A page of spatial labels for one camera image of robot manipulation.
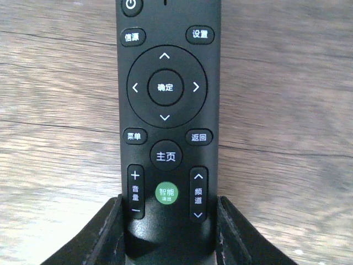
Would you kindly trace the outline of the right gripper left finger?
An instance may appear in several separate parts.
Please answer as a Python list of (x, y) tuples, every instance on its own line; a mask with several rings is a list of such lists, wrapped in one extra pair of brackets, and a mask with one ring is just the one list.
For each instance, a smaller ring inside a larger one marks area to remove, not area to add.
[(125, 264), (122, 195), (110, 198), (84, 228), (42, 264)]

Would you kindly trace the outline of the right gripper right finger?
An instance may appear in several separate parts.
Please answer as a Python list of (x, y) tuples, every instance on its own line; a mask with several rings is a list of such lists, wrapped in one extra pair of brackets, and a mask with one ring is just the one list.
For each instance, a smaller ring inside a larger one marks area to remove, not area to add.
[(268, 241), (225, 196), (217, 200), (217, 264), (297, 263)]

